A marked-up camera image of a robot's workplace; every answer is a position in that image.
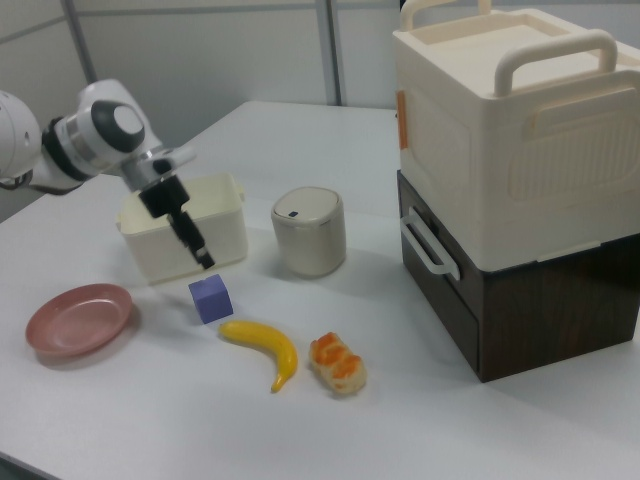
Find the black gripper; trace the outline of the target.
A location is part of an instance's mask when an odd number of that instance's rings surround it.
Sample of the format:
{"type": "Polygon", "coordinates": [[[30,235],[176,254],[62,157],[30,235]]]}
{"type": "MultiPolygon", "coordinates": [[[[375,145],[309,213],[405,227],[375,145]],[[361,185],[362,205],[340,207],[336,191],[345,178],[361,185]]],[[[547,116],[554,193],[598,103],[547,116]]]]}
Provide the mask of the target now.
{"type": "Polygon", "coordinates": [[[196,262],[207,270],[215,260],[205,246],[195,223],[182,206],[190,196],[178,177],[167,177],[142,190],[139,199],[152,218],[168,215],[168,221],[179,240],[190,251],[196,262]]]}

